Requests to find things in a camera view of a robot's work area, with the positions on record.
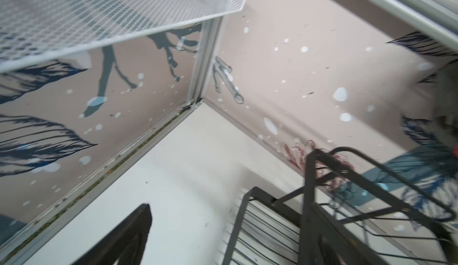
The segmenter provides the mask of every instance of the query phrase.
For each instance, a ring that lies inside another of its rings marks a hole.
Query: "metal frame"
[[[415,189],[419,194],[423,195],[436,205],[440,206],[444,211],[448,212],[450,216],[447,218],[436,220],[433,220],[432,218],[425,216],[422,212],[414,209],[409,204],[405,203],[404,201],[401,201],[397,197],[391,195],[382,188],[376,186],[373,182],[365,179],[360,174],[351,170],[349,166],[341,164],[338,160],[333,158],[333,154],[342,151],[352,152],[358,155],[359,157],[365,159],[366,161],[378,166],[381,170],[385,171],[390,176],[397,178],[401,182],[405,182],[406,186]],[[329,174],[318,179],[316,178],[315,171],[317,161],[321,162],[321,164],[323,165],[326,165],[330,170]],[[240,205],[237,218],[234,223],[231,237],[227,244],[227,249],[224,255],[222,265],[229,265],[232,261],[234,261],[233,252],[237,251],[235,247],[237,244],[237,240],[239,239],[238,235],[244,222],[244,215],[246,212],[247,205],[252,200],[261,202],[268,209],[278,213],[294,225],[300,227],[301,230],[299,236],[299,255],[297,264],[334,265],[336,264],[335,262],[338,261],[338,256],[340,256],[347,264],[357,265],[387,265],[388,263],[385,260],[383,260],[381,256],[411,259],[415,260],[416,262],[419,262],[419,264],[424,264],[425,261],[437,262],[442,264],[455,264],[457,262],[458,248],[454,244],[450,233],[439,222],[454,219],[456,217],[455,212],[452,211],[449,207],[445,206],[442,202],[433,198],[428,193],[423,192],[413,183],[406,181],[401,176],[397,175],[396,173],[390,171],[380,163],[376,162],[374,159],[369,158],[368,156],[359,152],[358,150],[348,147],[336,148],[329,153],[325,153],[319,149],[316,149],[315,151],[307,155],[305,173],[305,185],[291,193],[286,194],[285,196],[279,199],[272,197],[270,194],[262,191],[260,188],[253,188],[247,194],[245,194]],[[345,213],[339,211],[338,208],[333,207],[329,203],[317,204],[315,202],[315,188],[320,184],[323,185],[324,183],[335,178],[336,176],[342,176],[344,178],[347,178],[350,182],[354,182],[361,188],[373,194],[375,197],[381,199],[383,202],[390,205],[390,207],[387,207],[382,210],[372,211],[369,213],[359,212],[356,216],[346,216]],[[287,200],[290,200],[300,194],[303,194],[302,215],[295,212],[294,210],[292,210],[284,204],[284,202],[286,202]],[[331,216],[329,212],[324,210],[322,206],[329,206],[332,209],[334,209],[334,217]],[[418,222],[422,226],[430,230],[436,236],[436,238],[373,234],[365,229],[364,223],[362,226],[357,223],[358,221],[363,221],[366,219],[390,220],[390,218],[379,218],[379,216],[383,216],[398,211],[403,212],[406,216],[411,218],[411,221]],[[336,216],[337,213],[341,214],[345,218],[338,220]],[[360,227],[364,229],[364,242],[356,238],[355,235],[353,235],[344,226],[345,224],[350,222],[358,224]],[[414,257],[411,255],[401,256],[378,253],[368,246],[367,233],[383,238],[390,237],[403,239],[428,239],[437,241],[441,246],[444,255],[446,256],[446,259],[448,261],[443,262],[438,260],[429,260]]]
[[[458,51],[458,14],[434,0],[369,0]]]
[[[28,226],[12,237],[0,250],[0,262],[5,265],[21,265],[27,261],[197,108],[197,106],[191,107],[188,104],[186,103],[182,108],[170,113],[115,158],[95,171],[83,184],[63,197],[51,210],[38,216],[34,222],[29,223]]]

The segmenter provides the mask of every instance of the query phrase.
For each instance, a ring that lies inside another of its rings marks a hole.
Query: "black wire grid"
[[[426,216],[332,157],[344,151],[365,159],[398,179],[443,214],[436,219]],[[317,163],[328,169],[328,173],[319,178],[316,178],[315,171]],[[332,180],[336,177],[358,185],[387,206],[370,212],[353,207],[338,190],[333,189]],[[328,189],[329,202],[315,202],[315,188],[318,186]],[[300,194],[303,195],[302,215],[284,204]],[[393,218],[392,214],[397,212],[403,213],[403,217]],[[458,248],[442,224],[455,217],[455,212],[441,201],[353,148],[340,147],[329,153],[316,149],[307,156],[303,187],[279,199],[257,187],[244,195],[222,265],[458,264]],[[416,222],[423,234],[380,234],[380,231],[368,226],[374,221],[377,224],[386,221]],[[412,252],[382,252],[384,248],[380,248],[376,239],[424,243],[423,246],[436,248],[440,254],[419,257]]]

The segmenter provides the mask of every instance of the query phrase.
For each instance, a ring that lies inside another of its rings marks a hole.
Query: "white dot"
[[[337,88],[333,95],[334,100],[343,102],[348,98],[347,90],[344,87]]]
[[[423,62],[423,63],[418,65],[418,70],[426,71],[426,70],[432,69],[433,67],[434,67],[433,63],[431,63],[431,62]]]
[[[394,228],[396,231],[404,231],[405,227],[402,224],[399,224],[397,227]]]
[[[340,115],[340,120],[344,122],[351,121],[351,115],[349,113],[343,113]]]
[[[85,155],[82,158],[80,158],[79,161],[82,165],[87,165],[91,161],[91,157],[88,155]]]
[[[269,130],[269,132],[271,132],[274,135],[278,135],[278,129],[275,126],[275,124],[272,122],[271,119],[265,117],[264,118],[264,124],[266,125],[266,128],[267,128],[267,130]]]

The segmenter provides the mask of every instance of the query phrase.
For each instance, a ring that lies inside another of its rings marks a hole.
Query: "mesh grid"
[[[0,73],[239,11],[245,0],[0,0]]]

